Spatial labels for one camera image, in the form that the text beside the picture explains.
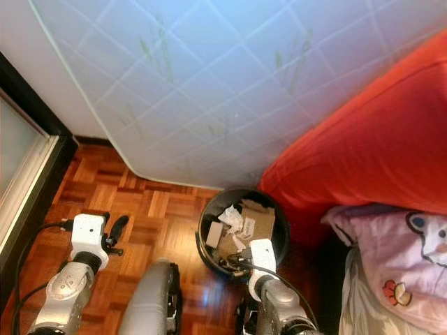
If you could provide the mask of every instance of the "wooden parquet floor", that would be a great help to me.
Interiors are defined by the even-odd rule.
[[[45,222],[109,211],[108,231],[121,215],[130,217],[117,245],[124,254],[110,256],[107,268],[97,274],[79,334],[116,334],[138,281],[160,257],[179,265],[184,296],[182,335],[234,334],[233,314],[244,296],[245,284],[226,282],[210,271],[200,259],[194,237],[200,214],[215,194],[217,191],[141,179],[112,148],[85,145],[78,149]],[[54,276],[70,253],[70,238],[70,233],[58,228],[39,234],[20,276],[22,296]],[[317,275],[312,262],[312,257],[292,245],[279,273],[316,308]],[[10,333],[12,298],[2,315],[0,334]],[[44,301],[42,290],[24,305],[23,334]]]

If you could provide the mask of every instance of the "black cable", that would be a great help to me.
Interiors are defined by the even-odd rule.
[[[287,287],[289,287],[292,291],[294,291],[300,297],[300,299],[304,302],[305,307],[306,307],[307,311],[309,312],[309,314],[311,316],[312,322],[314,323],[316,330],[318,332],[320,331],[320,329],[318,327],[318,323],[317,323],[316,318],[315,318],[315,314],[312,311],[312,308],[310,307],[310,305],[307,302],[306,298],[304,298],[304,296],[301,294],[301,292],[298,291],[292,284],[290,284],[283,276],[278,275],[276,272],[274,272],[272,270],[265,269],[263,267],[258,267],[256,265],[253,265],[253,264],[250,264],[250,263],[240,262],[239,260],[232,260],[232,261],[239,263],[239,265],[241,265],[241,266],[250,267],[252,269],[256,269],[256,270],[259,270],[259,271],[262,271],[262,272],[267,272],[268,274],[270,274],[270,275],[272,275],[274,277],[277,277]]]
[[[41,232],[42,230],[46,229],[46,228],[51,228],[51,227],[60,227],[60,228],[66,228],[66,224],[65,223],[50,223],[48,225],[43,225],[41,227],[39,227],[31,236],[31,238],[28,240],[28,242],[25,244],[25,247],[22,249],[22,252],[19,255],[18,261],[17,261],[17,265],[15,267],[15,276],[14,276],[14,291],[15,291],[15,309],[17,311],[17,315],[16,315],[16,319],[14,320],[13,323],[11,323],[11,334],[20,334],[20,265],[22,263],[22,258],[25,254],[25,251],[30,247],[30,245],[33,244],[34,239],[37,237],[38,233]]]
[[[18,318],[18,315],[20,314],[20,309],[22,308],[22,306],[25,304],[25,302],[27,302],[27,300],[30,298],[30,296],[32,296],[34,293],[37,293],[38,291],[42,290],[43,288],[46,288],[47,285],[48,285],[48,282],[46,282],[45,284],[42,284],[41,286],[35,288],[31,292],[28,292],[22,298],[22,300],[20,300],[19,304],[15,307],[15,310],[14,310],[14,315],[13,315],[13,319],[11,322],[11,335],[20,335],[20,328],[19,329],[15,328],[14,324],[17,322],[17,318]]]

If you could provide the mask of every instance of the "red blanket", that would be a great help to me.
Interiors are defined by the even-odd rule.
[[[299,138],[260,189],[284,209],[292,239],[313,247],[336,204],[447,214],[447,31]]]

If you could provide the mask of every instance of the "cartoon print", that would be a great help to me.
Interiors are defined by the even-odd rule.
[[[410,213],[406,224],[422,240],[422,257],[440,267],[447,267],[447,219],[440,215]]]
[[[398,304],[408,306],[413,297],[410,292],[405,291],[404,283],[398,283],[396,285],[396,282],[393,280],[386,281],[382,290],[388,302],[393,306],[397,306]]]

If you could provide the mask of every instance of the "trash can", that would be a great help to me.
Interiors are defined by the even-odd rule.
[[[216,263],[211,256],[212,248],[205,244],[212,221],[217,221],[217,217],[232,204],[237,204],[242,199],[253,200],[264,207],[274,208],[274,225],[272,233],[272,245],[277,265],[281,263],[290,244],[290,228],[281,207],[267,194],[255,188],[232,188],[220,192],[208,202],[203,210],[196,232],[197,249],[202,261],[213,271],[228,279],[237,278],[241,273],[224,269]]]

